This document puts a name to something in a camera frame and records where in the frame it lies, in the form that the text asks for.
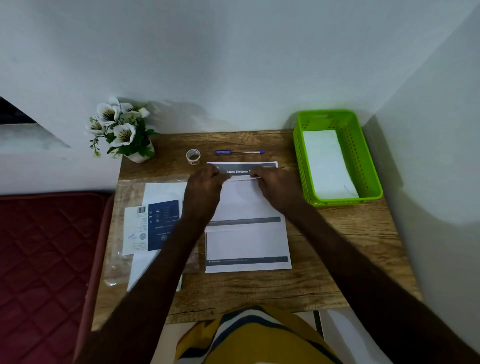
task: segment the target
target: quilted red mattress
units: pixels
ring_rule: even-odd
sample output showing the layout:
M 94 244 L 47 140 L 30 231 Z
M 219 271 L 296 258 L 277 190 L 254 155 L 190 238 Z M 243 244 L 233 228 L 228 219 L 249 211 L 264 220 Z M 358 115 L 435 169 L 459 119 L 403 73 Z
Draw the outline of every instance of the quilted red mattress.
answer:
M 90 329 L 109 197 L 0 197 L 0 363 L 72 362 L 77 336 Z

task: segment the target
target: pen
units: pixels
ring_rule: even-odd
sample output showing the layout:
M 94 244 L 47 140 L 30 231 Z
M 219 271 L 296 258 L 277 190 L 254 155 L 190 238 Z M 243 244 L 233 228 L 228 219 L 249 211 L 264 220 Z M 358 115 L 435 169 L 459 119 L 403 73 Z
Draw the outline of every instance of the pen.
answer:
M 216 155 L 218 156 L 229 156 L 230 154 L 263 154 L 265 151 L 263 150 L 257 150 L 253 152 L 232 152 L 231 150 L 217 150 L 215 152 Z

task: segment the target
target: hand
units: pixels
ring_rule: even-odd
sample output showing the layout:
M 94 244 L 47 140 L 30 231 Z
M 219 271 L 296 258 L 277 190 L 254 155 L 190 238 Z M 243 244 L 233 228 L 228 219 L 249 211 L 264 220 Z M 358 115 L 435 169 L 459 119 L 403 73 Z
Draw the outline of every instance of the hand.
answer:
M 183 199 L 183 218 L 194 219 L 207 225 L 220 201 L 223 182 L 230 176 L 220 174 L 213 164 L 207 164 L 188 179 Z
M 251 176 L 260 177 L 258 186 L 264 197 L 275 210 L 287 217 L 307 204 L 301 186 L 292 172 L 281 168 L 256 168 Z

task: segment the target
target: green basket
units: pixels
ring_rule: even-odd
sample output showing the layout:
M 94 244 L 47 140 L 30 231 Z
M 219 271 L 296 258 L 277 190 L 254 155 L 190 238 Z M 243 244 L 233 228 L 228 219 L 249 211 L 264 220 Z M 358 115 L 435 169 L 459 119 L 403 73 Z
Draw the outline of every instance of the green basket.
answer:
M 342 149 L 347 171 L 357 189 L 359 198 L 325 200 L 315 194 L 303 132 L 335 130 Z M 378 200 L 383 195 L 382 186 L 357 115 L 349 110 L 302 111 L 293 132 L 305 199 L 313 206 L 347 206 Z

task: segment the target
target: striped shirt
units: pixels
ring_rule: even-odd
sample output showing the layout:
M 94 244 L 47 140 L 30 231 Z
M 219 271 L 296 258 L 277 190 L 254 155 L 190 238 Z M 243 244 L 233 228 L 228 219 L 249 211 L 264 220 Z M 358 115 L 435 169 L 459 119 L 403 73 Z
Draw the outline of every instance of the striped shirt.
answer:
M 179 341 L 177 364 L 341 363 L 300 317 L 253 306 L 199 322 Z

